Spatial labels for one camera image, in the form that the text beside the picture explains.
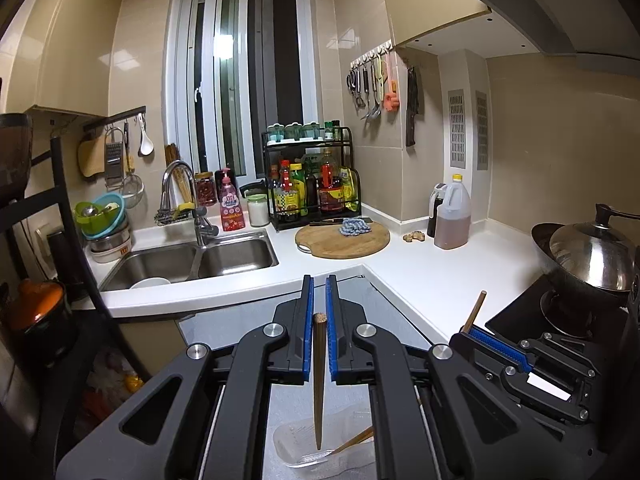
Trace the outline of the wooden chopstick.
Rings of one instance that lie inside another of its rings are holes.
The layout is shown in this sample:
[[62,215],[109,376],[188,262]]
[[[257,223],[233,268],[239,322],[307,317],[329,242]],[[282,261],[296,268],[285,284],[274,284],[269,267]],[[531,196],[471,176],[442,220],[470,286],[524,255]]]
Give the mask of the wooden chopstick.
[[474,307],[470,315],[468,316],[465,323],[461,327],[461,330],[460,330],[461,333],[466,333],[466,334],[469,333],[469,331],[474,325],[477,315],[480,313],[480,309],[483,307],[486,296],[487,296],[486,290],[482,290],[478,295],[477,300],[475,301]]
[[353,436],[352,438],[350,438],[348,441],[340,445],[335,450],[329,452],[329,456],[340,454],[341,452],[346,451],[348,448],[351,448],[352,446],[355,446],[357,444],[364,442],[365,440],[372,438],[373,435],[374,435],[374,429],[372,426],[370,426],[367,429],[362,430],[359,434],[356,434],[356,436]]
[[322,448],[324,372],[326,371],[326,323],[324,313],[312,318],[312,392],[314,393],[314,440],[316,448]]

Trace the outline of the clear plastic utensil holder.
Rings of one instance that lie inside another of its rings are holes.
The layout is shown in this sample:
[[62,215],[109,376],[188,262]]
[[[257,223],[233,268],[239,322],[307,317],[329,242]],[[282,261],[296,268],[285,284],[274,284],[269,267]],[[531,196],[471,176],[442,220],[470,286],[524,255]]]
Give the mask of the clear plastic utensil holder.
[[296,474],[322,474],[332,477],[349,469],[369,466],[375,461],[373,437],[363,439],[344,451],[343,444],[372,427],[367,401],[349,405],[339,412],[325,414],[322,445],[317,448],[312,418],[286,422],[274,430],[273,445],[280,461]]

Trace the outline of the chrome kitchen faucet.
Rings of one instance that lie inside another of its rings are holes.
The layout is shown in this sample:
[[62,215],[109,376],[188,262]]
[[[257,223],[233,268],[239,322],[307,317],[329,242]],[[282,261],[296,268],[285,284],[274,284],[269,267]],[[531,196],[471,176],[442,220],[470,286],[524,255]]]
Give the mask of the chrome kitchen faucet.
[[[181,195],[182,202],[171,201],[172,181],[178,172],[186,185],[186,192]],[[196,181],[192,168],[183,160],[174,160],[166,167],[160,181],[160,206],[154,220],[158,226],[168,226],[179,220],[191,218],[195,241],[199,248],[206,248],[219,234],[219,229],[207,218],[207,209],[198,200]]]

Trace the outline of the black gas stove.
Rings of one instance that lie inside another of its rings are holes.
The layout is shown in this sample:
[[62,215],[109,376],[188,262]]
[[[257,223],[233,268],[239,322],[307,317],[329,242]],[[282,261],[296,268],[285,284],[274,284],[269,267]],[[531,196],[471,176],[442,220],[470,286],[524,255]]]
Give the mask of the black gas stove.
[[562,295],[548,278],[541,276],[490,318],[485,327],[511,342],[539,339],[548,333],[614,351],[620,346],[626,321],[624,308],[599,308],[579,298]]

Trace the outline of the round wooden cutting board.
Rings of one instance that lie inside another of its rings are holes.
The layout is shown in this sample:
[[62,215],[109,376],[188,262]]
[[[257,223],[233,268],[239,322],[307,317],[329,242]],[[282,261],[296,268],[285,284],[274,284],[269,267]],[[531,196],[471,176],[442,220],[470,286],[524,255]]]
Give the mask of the round wooden cutting board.
[[301,252],[322,259],[355,259],[374,255],[390,244],[390,231],[378,222],[371,231],[357,236],[345,236],[339,226],[304,226],[295,234],[295,244]]

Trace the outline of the ginger root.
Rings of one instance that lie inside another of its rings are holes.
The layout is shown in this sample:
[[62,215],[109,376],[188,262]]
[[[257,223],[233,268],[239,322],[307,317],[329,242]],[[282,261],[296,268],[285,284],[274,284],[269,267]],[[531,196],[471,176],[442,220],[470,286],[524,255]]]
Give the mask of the ginger root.
[[424,242],[424,240],[426,240],[426,235],[422,231],[412,231],[405,234],[402,239],[407,243],[412,243],[415,240],[418,242]]

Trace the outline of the plastic oil jug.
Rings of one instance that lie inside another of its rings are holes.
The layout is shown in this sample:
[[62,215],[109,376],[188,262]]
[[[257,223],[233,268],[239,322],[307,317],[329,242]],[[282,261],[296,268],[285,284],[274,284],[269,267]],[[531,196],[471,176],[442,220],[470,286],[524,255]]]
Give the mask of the plastic oil jug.
[[434,244],[445,250],[465,245],[470,236],[471,217],[471,196],[463,184],[462,175],[453,174],[437,208]]

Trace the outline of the white jar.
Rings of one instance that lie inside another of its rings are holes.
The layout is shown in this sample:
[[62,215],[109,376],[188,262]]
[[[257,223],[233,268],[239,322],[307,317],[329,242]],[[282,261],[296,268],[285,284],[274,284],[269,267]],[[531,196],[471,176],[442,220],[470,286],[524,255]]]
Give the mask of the white jar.
[[268,196],[265,193],[256,193],[247,196],[247,209],[251,226],[254,226],[254,228],[268,226],[270,223],[270,213]]

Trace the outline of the stainless steel sink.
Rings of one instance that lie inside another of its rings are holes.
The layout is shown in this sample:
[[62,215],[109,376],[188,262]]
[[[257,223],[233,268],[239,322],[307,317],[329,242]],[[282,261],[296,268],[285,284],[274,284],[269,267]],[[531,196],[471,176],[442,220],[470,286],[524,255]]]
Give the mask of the stainless steel sink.
[[148,278],[170,284],[219,278],[279,264],[265,231],[220,236],[204,249],[193,243],[132,252],[107,274],[101,292],[130,289]]

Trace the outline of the pink dish soap bottle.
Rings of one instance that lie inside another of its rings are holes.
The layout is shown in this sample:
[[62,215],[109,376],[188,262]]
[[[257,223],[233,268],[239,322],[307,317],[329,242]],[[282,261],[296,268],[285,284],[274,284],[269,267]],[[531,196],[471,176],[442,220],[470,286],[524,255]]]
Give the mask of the pink dish soap bottle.
[[220,203],[221,225],[224,232],[244,229],[245,222],[240,196],[232,183],[228,168],[221,170],[218,200]]

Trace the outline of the hanging scissors and tools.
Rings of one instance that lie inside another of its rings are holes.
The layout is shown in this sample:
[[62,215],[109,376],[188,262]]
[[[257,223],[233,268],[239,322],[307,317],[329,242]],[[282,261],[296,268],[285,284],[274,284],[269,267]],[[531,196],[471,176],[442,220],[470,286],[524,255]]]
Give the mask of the hanging scissors and tools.
[[375,59],[369,58],[352,66],[346,76],[347,90],[356,114],[365,122],[374,122],[381,115],[377,68]]

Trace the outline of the hanging orange peeler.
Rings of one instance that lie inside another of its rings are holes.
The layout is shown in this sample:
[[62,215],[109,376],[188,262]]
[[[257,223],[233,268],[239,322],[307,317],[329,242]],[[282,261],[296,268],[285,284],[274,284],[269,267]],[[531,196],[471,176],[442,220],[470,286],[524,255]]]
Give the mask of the hanging orange peeler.
[[384,82],[384,110],[386,110],[387,113],[397,113],[399,110],[400,99],[397,90],[398,83],[394,76],[392,54],[390,52],[387,52],[386,55],[384,55]]

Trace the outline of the black metal shelf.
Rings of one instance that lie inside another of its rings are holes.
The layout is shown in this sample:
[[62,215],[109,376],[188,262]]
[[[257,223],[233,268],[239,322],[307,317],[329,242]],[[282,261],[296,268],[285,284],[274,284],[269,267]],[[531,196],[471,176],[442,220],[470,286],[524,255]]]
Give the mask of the black metal shelf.
[[79,301],[84,295],[91,300],[94,310],[99,313],[101,326],[106,329],[108,340],[116,344],[116,347],[122,352],[134,372],[146,382],[151,378],[151,374],[139,361],[134,350],[130,348],[118,323],[104,304],[78,236],[78,229],[67,194],[62,141],[59,136],[54,136],[51,139],[49,151],[38,155],[32,160],[32,166],[36,166],[47,159],[50,159],[52,165],[52,188],[33,196],[20,198],[17,202],[14,200],[8,206],[3,207],[1,209],[1,232],[6,232],[7,229],[22,223],[23,220],[27,220],[37,212],[44,211],[52,206],[58,207],[62,226],[57,226],[55,229],[49,229],[48,226],[45,226],[44,228],[48,232],[43,236],[40,236],[40,233],[37,232],[37,242],[44,243],[44,254],[53,262],[55,269],[62,266],[62,271],[58,271],[58,275],[64,282],[70,284],[70,289],[72,290],[72,299],[70,301]]

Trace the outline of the range hood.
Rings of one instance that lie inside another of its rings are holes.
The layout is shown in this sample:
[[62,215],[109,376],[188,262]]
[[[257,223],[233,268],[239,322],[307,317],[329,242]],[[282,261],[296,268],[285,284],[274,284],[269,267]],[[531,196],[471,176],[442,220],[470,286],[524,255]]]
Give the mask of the range hood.
[[639,76],[639,0],[480,0],[541,53]]

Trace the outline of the brown bowl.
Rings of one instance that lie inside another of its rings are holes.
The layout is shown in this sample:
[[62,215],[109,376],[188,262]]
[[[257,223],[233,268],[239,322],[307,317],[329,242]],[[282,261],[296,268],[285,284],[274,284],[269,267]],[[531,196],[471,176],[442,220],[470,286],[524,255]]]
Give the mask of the brown bowl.
[[19,200],[32,166],[32,118],[26,114],[0,116],[0,184],[2,202]]

